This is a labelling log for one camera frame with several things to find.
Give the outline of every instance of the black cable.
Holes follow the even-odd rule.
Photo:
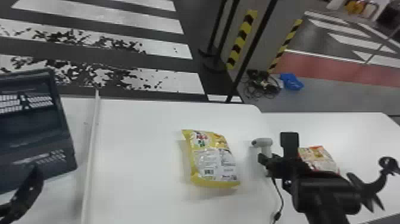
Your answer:
[[[272,222],[272,224],[275,224],[280,219],[280,217],[282,215],[282,210],[283,210],[283,206],[285,205],[285,203],[283,202],[282,194],[280,193],[279,188],[276,185],[275,178],[272,178],[272,183],[274,184],[275,189],[278,192],[279,197],[280,197],[280,208],[279,208],[279,211],[274,215],[274,220]]]
[[[273,99],[282,90],[278,81],[269,74],[265,75],[261,71],[248,70],[248,75],[250,78],[243,82],[245,84],[243,92],[248,99],[256,101],[261,97]]]

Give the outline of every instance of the white floor marking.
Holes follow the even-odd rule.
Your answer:
[[[117,86],[121,89],[127,90],[135,89],[144,91],[204,94],[197,73],[141,68],[128,70],[100,63],[74,63],[67,60],[57,59],[53,59],[53,62],[54,60],[58,65],[63,65],[61,67],[57,66],[56,68],[54,66],[46,65],[48,60],[0,54],[0,73],[5,70],[15,72],[49,67],[54,69],[56,81],[66,85],[92,86],[93,84],[96,84],[103,87],[108,84],[108,81],[115,81],[118,83],[116,84]],[[90,75],[86,75],[86,78],[88,79],[87,83],[89,84],[78,81],[78,77],[81,75],[79,71],[81,70],[89,72]]]
[[[118,2],[127,2],[136,5],[143,5],[151,8],[159,8],[161,10],[175,11],[175,6],[173,1],[166,0],[115,0]]]
[[[366,30],[369,30],[371,33],[374,33],[374,34],[376,34],[377,36],[379,36],[380,38],[382,38],[382,39],[387,39],[388,37],[386,36],[386,35],[384,35],[383,33],[381,33],[381,32],[379,32],[379,31],[377,31],[377,30],[375,30],[374,28],[372,28],[372,27],[370,27],[370,26],[368,26],[368,25],[365,25],[365,24],[362,24],[362,23],[358,23],[358,25],[360,25],[360,26],[362,26],[364,29],[366,29]]]
[[[380,66],[389,66],[400,69],[400,59],[385,57],[381,55],[373,56],[369,64],[378,64]]]
[[[178,20],[63,0],[19,0],[12,8],[183,34]]]
[[[122,47],[125,47],[124,49],[128,48],[126,49],[127,51],[145,51],[146,54],[192,59],[189,46],[182,43],[135,38],[66,27],[47,26],[0,18],[0,36],[46,42],[47,39],[50,39],[51,36],[56,35],[58,32],[66,34],[66,36],[58,38],[60,40],[58,43],[77,45],[77,42],[82,39],[79,43],[81,46],[114,49],[112,43],[121,43],[120,41],[123,41]],[[108,40],[104,41],[102,45],[99,45],[99,42],[104,40],[104,38]]]
[[[387,46],[383,46],[380,50],[396,54],[396,52],[394,50],[388,48]]]
[[[330,20],[330,21],[335,21],[337,23],[348,24],[344,20],[341,20],[341,19],[336,18],[336,17],[328,16],[328,15],[322,15],[322,14],[313,13],[313,12],[310,12],[310,11],[306,11],[304,14],[308,15],[308,16],[315,17],[315,18],[322,18],[324,20]]]
[[[337,34],[333,34],[333,33],[328,33],[331,37],[333,37],[335,40],[339,41],[340,43],[344,43],[347,45],[353,45],[353,46],[359,46],[362,48],[369,48],[369,49],[378,49],[380,47],[380,43],[375,43],[372,41],[364,41],[364,40],[360,40],[357,38],[350,38],[348,36],[342,36],[342,35],[337,35]],[[384,46],[383,48],[381,48],[381,51],[386,51],[386,52],[390,52],[390,53],[394,53],[396,54],[395,51],[393,51],[392,49]]]
[[[314,25],[320,27],[320,28],[325,28],[325,29],[330,29],[330,30],[335,30],[335,31],[340,31],[340,32],[345,32],[345,33],[350,33],[353,35],[358,35],[358,36],[363,36],[366,38],[370,38],[369,35],[367,35],[364,32],[361,32],[359,30],[350,28],[350,27],[345,27],[345,26],[338,26],[338,25],[334,25],[331,23],[325,23],[322,21],[318,21],[318,20],[311,20],[309,19],[310,22],[312,22]]]
[[[365,52],[360,52],[360,51],[353,51],[354,54],[357,54],[357,56],[359,56],[360,58],[362,58],[364,61],[367,61],[368,58],[370,58],[370,56],[372,54],[369,53],[365,53]]]
[[[228,96],[208,94],[207,97],[209,101],[225,102]],[[231,102],[242,102],[242,100],[240,97],[232,97]]]
[[[400,43],[398,43],[397,41],[390,39],[389,42],[400,48]]]
[[[353,63],[359,63],[359,64],[364,63],[363,61],[360,61],[360,60],[354,60],[354,59],[348,59],[348,58],[340,58],[340,57],[334,57],[334,56],[323,55],[323,54],[315,54],[315,53],[310,53],[310,52],[305,52],[305,51],[296,51],[296,50],[291,50],[291,49],[286,49],[285,52],[290,52],[290,53],[294,53],[294,54],[309,55],[309,56],[318,57],[318,58],[328,58],[328,59],[333,59],[333,60],[338,60],[338,61],[347,61],[347,62],[353,62]]]

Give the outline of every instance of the zebra crossing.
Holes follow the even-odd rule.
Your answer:
[[[388,40],[386,35],[374,28],[309,11],[304,17],[303,27],[287,52],[305,52],[356,63],[363,63],[377,54],[369,64],[400,68],[400,43]]]
[[[221,101],[203,88],[173,1],[6,2],[0,73],[49,67],[63,94]]]

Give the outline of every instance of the yellow snack bag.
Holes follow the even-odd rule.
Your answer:
[[[224,136],[182,130],[189,150],[190,180],[197,186],[230,188],[240,184],[236,163]]]

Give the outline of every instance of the blue object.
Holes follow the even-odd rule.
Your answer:
[[[304,87],[304,84],[293,73],[282,73],[279,79],[283,81],[286,89],[300,90]]]

